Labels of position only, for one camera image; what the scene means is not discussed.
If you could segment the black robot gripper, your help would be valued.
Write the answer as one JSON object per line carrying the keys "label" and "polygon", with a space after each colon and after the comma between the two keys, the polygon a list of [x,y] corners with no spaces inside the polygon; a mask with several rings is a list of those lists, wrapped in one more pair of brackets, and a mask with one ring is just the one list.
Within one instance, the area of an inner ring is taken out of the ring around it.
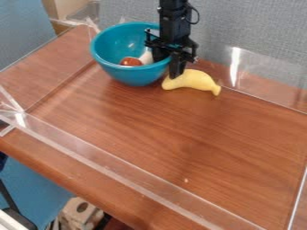
{"label": "black robot gripper", "polygon": [[169,77],[183,74],[185,64],[196,59],[197,44],[189,39],[191,26],[199,23],[192,20],[192,12],[199,14],[188,0],[159,0],[159,32],[145,29],[145,46],[151,48],[155,62],[171,55]]}

